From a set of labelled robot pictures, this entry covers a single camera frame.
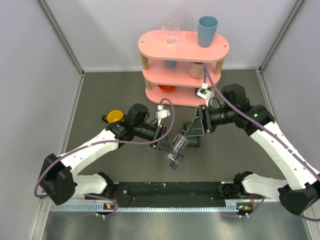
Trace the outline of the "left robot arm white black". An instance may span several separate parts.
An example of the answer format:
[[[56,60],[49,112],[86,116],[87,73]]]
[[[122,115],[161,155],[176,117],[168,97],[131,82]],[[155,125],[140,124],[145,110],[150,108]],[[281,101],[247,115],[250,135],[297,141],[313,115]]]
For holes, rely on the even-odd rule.
[[[81,146],[61,155],[48,155],[43,162],[35,188],[42,188],[44,197],[57,206],[65,204],[74,197],[89,197],[107,199],[115,191],[115,183],[104,172],[92,175],[81,175],[81,171],[102,156],[122,148],[126,144],[149,145],[152,149],[167,154],[169,165],[177,169],[183,161],[176,145],[169,141],[168,134],[173,126],[161,123],[169,116],[174,121],[176,113],[174,108],[165,109],[159,104],[156,112],[156,121],[147,122],[150,116],[148,108],[135,103],[124,114],[115,109],[102,120],[107,123],[98,135]]]

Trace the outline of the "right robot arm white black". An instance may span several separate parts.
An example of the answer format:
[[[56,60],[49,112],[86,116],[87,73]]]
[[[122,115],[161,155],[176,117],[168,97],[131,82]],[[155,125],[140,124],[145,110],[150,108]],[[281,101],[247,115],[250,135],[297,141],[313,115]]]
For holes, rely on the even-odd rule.
[[[263,177],[251,171],[238,173],[233,192],[239,198],[257,194],[281,203],[293,215],[301,215],[320,199],[320,173],[311,167],[282,133],[272,114],[262,105],[252,106],[243,86],[230,84],[222,88],[224,103],[211,106],[214,93],[198,89],[205,99],[196,108],[196,117],[185,124],[189,138],[213,133],[217,126],[235,124],[245,131],[269,155],[284,175],[284,180]]]

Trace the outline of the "grey pvc tee fitting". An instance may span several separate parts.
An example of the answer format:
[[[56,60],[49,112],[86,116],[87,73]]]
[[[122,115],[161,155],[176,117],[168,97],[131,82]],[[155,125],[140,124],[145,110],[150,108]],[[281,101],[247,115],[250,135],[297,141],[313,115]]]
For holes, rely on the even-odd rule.
[[[201,138],[199,136],[191,136],[187,137],[188,139],[188,147],[199,148],[201,145]]]

